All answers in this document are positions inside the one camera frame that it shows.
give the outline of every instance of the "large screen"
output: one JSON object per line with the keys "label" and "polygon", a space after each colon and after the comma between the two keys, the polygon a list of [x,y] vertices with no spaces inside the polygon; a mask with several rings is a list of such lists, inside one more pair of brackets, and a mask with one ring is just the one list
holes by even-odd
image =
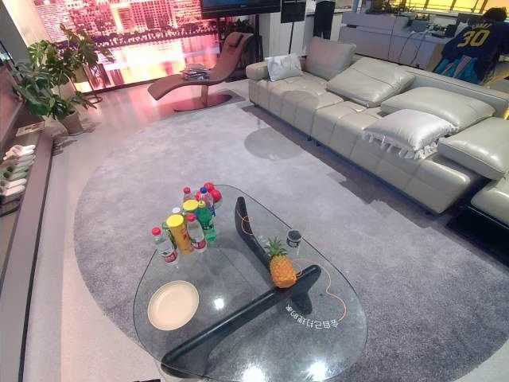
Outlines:
{"label": "large screen", "polygon": [[281,0],[200,0],[202,18],[269,14],[281,10]]}
{"label": "large screen", "polygon": [[82,92],[161,78],[188,64],[213,68],[220,52],[216,21],[202,20],[200,0],[31,2],[51,41],[65,44],[59,27],[64,24],[84,29],[97,45],[113,53],[115,62],[101,56],[97,70],[85,69],[88,82],[76,84]]}

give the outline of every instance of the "blue jersey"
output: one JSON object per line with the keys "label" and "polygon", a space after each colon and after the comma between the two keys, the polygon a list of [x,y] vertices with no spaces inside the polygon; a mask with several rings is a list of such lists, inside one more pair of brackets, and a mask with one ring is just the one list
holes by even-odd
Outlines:
{"label": "blue jersey", "polygon": [[458,60],[463,56],[475,58],[474,70],[482,79],[499,60],[500,54],[509,53],[509,24],[482,20],[463,29],[445,44],[442,57]]}

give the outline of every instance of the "wooden shelf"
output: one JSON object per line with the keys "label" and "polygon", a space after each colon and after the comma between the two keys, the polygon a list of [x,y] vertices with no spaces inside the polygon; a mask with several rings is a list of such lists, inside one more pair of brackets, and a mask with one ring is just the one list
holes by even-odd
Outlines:
{"label": "wooden shelf", "polygon": [[44,212],[46,189],[52,161],[52,137],[37,131],[16,137],[16,130],[41,120],[33,117],[12,93],[12,77],[0,68],[0,123],[2,152],[12,145],[35,144],[35,160],[30,167],[25,192],[16,212],[0,217],[2,245],[0,254],[0,381],[22,382],[25,341],[28,329],[33,275]]}

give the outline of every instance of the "city skyline image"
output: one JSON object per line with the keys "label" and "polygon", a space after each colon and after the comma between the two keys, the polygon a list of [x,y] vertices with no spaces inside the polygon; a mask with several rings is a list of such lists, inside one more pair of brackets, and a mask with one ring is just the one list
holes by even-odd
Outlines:
{"label": "city skyline image", "polygon": [[[65,41],[59,25],[85,30],[111,50],[87,77],[93,89],[152,80],[187,64],[213,67],[219,53],[216,22],[201,19],[200,0],[33,0],[51,41]],[[89,84],[76,84],[92,90]]]}

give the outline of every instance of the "white plate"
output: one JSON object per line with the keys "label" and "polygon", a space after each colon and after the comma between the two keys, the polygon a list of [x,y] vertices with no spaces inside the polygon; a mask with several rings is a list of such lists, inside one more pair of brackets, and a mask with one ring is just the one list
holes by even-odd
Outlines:
{"label": "white plate", "polygon": [[147,314],[160,330],[175,330],[191,320],[198,309],[200,296],[194,285],[177,280],[161,286],[152,295]]}

